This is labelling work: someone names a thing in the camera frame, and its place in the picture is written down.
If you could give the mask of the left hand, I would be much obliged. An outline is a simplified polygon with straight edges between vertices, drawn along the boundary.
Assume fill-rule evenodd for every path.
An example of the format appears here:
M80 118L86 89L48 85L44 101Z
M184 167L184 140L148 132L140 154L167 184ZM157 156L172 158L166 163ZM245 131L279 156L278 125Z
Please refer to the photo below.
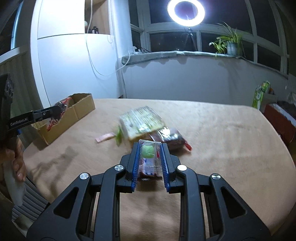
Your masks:
M23 160L23 143L18 138L18 142L15 150L1 149L1 183L4 183L4 172L3 164L11 164L13 170L15 171L15 178L17 181L25 182L26 179L26 166Z

